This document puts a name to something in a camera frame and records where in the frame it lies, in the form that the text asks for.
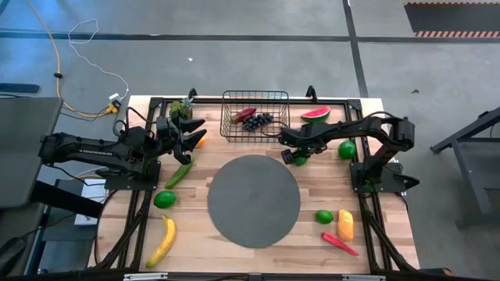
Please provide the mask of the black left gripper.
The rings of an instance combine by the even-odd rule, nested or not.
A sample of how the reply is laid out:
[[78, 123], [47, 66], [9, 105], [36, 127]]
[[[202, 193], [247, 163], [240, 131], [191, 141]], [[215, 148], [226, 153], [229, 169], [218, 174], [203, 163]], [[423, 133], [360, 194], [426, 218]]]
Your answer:
[[199, 130], [182, 137], [182, 132], [193, 132], [205, 123], [204, 119], [179, 119], [179, 128], [169, 118], [170, 133], [168, 136], [158, 138], [161, 142], [161, 150], [173, 157], [182, 165], [189, 164], [191, 157], [184, 151], [193, 151], [196, 144], [202, 137], [205, 137], [207, 130]]

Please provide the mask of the toy watermelon slice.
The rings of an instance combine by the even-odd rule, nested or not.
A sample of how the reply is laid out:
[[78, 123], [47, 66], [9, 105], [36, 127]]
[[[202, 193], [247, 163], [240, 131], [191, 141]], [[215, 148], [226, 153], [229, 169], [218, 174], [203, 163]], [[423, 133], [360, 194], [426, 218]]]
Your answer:
[[301, 115], [301, 119], [306, 123], [317, 123], [327, 120], [330, 116], [330, 107], [323, 106]]

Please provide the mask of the green toy cucumber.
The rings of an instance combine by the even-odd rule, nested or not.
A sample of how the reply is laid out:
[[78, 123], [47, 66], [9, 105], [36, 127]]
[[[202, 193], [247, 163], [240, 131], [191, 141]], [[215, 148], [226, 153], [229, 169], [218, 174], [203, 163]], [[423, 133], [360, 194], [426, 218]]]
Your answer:
[[164, 188], [173, 189], [190, 171], [195, 160], [192, 159], [189, 164], [181, 165], [176, 172], [165, 182]]

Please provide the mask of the black wire basket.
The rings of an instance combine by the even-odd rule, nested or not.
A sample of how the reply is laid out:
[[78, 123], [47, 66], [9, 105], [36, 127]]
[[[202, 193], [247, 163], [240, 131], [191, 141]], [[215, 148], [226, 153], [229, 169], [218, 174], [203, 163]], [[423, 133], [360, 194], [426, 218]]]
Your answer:
[[[246, 108], [256, 108], [254, 116], [273, 115], [273, 121], [254, 132], [244, 131], [243, 122], [233, 124], [231, 116]], [[225, 91], [222, 96], [220, 135], [234, 143], [274, 143], [280, 130], [290, 126], [289, 95], [286, 91]]]

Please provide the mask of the dark red toy vegetable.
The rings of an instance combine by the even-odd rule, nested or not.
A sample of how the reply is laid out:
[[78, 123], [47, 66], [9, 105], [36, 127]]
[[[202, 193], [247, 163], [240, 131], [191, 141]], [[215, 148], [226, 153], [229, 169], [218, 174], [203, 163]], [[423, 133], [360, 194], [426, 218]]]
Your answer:
[[238, 124], [245, 121], [247, 118], [252, 117], [256, 112], [256, 108], [246, 108], [231, 116], [230, 121], [233, 124]]

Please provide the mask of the dark toy grape bunch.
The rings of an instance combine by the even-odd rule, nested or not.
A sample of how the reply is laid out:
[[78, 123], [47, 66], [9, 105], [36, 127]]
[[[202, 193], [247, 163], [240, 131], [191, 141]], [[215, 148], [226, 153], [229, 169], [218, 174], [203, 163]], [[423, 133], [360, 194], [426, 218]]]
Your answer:
[[273, 121], [273, 115], [269, 113], [258, 114], [257, 116], [250, 116], [243, 120], [242, 129], [248, 132], [254, 132], [258, 128], [262, 128], [265, 125]]

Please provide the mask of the red toy chili pepper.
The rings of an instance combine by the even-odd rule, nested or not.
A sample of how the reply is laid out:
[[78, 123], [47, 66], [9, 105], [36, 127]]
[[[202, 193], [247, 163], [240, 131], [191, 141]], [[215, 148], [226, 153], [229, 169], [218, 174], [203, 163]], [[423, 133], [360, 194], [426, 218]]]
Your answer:
[[326, 242], [334, 245], [335, 247], [338, 247], [338, 248], [342, 249], [343, 251], [345, 251], [345, 252], [347, 252], [347, 253], [349, 253], [351, 255], [354, 255], [354, 256], [358, 256], [359, 255], [359, 253], [357, 251], [353, 250], [347, 244], [343, 243], [338, 238], [334, 237], [332, 234], [330, 234], [328, 232], [322, 232], [321, 233], [321, 238], [323, 240], [325, 240]]

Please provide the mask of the yellow toy banana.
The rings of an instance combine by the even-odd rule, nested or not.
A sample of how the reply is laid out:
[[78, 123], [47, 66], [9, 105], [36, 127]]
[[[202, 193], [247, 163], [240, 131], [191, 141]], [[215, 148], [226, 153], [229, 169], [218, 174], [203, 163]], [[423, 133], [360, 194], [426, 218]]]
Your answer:
[[145, 267], [148, 269], [154, 268], [167, 254], [173, 245], [175, 236], [177, 233], [177, 228], [175, 222], [171, 219], [162, 215], [163, 224], [165, 226], [165, 235], [162, 238], [159, 246], [153, 251], [149, 259], [146, 262]]

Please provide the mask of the small green succulent plant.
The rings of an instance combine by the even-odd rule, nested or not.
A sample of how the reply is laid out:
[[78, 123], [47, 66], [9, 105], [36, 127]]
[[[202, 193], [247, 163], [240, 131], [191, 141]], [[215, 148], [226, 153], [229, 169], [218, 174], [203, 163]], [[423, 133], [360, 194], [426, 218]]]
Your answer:
[[183, 98], [180, 101], [174, 101], [170, 105], [169, 115], [172, 116], [180, 116], [183, 119], [190, 120], [192, 119], [192, 98]]

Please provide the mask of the round grey woven placemat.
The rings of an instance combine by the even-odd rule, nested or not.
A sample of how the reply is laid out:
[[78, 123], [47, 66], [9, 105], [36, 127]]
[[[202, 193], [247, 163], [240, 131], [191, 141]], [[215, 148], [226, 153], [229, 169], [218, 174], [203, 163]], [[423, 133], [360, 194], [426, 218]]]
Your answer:
[[267, 248], [294, 227], [301, 207], [298, 183], [274, 158], [246, 155], [218, 170], [207, 197], [209, 216], [220, 234], [248, 248]]

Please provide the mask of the white box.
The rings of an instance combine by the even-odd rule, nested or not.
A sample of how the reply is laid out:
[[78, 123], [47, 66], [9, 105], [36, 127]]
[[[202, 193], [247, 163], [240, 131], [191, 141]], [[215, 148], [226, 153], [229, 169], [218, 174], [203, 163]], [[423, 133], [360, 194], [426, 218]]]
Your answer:
[[[86, 179], [81, 196], [103, 203], [107, 198], [109, 192], [105, 189], [104, 179]], [[87, 215], [76, 215], [74, 220], [75, 226], [93, 226], [97, 224], [97, 219]]]

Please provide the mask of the black diagonal beam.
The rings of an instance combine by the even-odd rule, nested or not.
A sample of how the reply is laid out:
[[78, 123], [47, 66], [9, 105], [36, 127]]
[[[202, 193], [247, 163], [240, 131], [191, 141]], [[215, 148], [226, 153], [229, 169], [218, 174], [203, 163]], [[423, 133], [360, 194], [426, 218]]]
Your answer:
[[98, 218], [104, 208], [102, 203], [81, 197], [58, 187], [37, 181], [30, 195], [30, 202], [40, 202], [80, 215]]

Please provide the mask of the grey desk panel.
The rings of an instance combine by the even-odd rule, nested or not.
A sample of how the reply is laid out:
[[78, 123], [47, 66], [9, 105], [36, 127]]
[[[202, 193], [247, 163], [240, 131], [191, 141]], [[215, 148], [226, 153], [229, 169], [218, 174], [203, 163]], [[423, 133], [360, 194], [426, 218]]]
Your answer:
[[41, 140], [55, 129], [59, 98], [0, 99], [0, 208], [30, 200], [41, 159]]

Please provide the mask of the black metal side table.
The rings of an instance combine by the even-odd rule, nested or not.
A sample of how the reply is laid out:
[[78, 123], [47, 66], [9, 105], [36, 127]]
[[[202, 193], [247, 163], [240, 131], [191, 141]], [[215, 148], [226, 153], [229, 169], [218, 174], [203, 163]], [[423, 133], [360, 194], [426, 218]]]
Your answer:
[[478, 137], [485, 130], [500, 128], [500, 106], [481, 113], [476, 120], [430, 147], [439, 154], [451, 148], [466, 186], [471, 191], [477, 214], [455, 222], [460, 229], [500, 223], [490, 191], [500, 191], [500, 137]]

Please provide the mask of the black flat bar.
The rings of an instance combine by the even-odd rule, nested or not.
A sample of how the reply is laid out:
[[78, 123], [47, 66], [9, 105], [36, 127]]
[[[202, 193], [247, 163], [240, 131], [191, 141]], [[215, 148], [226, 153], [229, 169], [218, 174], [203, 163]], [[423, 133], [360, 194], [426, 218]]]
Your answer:
[[0, 92], [36, 94], [40, 88], [37, 84], [0, 83]]

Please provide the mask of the black hazard striped mat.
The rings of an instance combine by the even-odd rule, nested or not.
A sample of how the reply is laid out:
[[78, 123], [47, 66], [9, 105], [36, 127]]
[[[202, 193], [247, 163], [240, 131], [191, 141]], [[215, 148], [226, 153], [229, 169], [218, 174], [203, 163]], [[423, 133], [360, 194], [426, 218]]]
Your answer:
[[500, 2], [405, 2], [416, 37], [500, 38]]

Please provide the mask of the black aluminium table frame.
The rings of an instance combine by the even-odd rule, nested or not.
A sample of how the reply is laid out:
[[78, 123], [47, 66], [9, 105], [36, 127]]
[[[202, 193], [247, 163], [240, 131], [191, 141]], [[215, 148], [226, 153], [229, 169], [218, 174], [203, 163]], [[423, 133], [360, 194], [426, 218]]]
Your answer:
[[[195, 163], [187, 176], [174, 188], [177, 202], [168, 209], [151, 204], [145, 227], [145, 240], [139, 254], [141, 271], [151, 253], [162, 241], [165, 227], [162, 215], [176, 224], [173, 246], [151, 270], [162, 272], [250, 272], [250, 273], [369, 273], [359, 200], [351, 187], [349, 162], [337, 155], [342, 140], [333, 140], [329, 149], [314, 155], [306, 165], [286, 165], [298, 182], [301, 211], [290, 233], [272, 246], [253, 249], [239, 246], [223, 237], [213, 225], [207, 209], [207, 195], [217, 171], [244, 155], [265, 155], [281, 161], [278, 143], [228, 142], [220, 135], [222, 100], [198, 96], [194, 100], [195, 118], [205, 119], [207, 142], [195, 150]], [[98, 228], [97, 259], [102, 261], [118, 241], [127, 220], [132, 192], [121, 190], [105, 207]], [[416, 247], [404, 201], [394, 194], [380, 194], [386, 234], [400, 254], [419, 268]], [[335, 214], [334, 221], [322, 225], [314, 221], [318, 210]], [[322, 232], [336, 235], [337, 213], [345, 209], [355, 220], [355, 238], [347, 243], [359, 255], [351, 255], [321, 239]]]

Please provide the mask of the silver metal bracket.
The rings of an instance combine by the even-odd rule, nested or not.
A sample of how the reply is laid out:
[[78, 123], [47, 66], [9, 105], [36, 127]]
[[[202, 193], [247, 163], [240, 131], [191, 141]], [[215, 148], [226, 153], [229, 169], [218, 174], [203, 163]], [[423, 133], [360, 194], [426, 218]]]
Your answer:
[[341, 277], [342, 281], [386, 281], [385, 276], [375, 276], [375, 275], [343, 275]]
[[123, 281], [164, 281], [168, 280], [167, 272], [130, 273], [123, 276]]

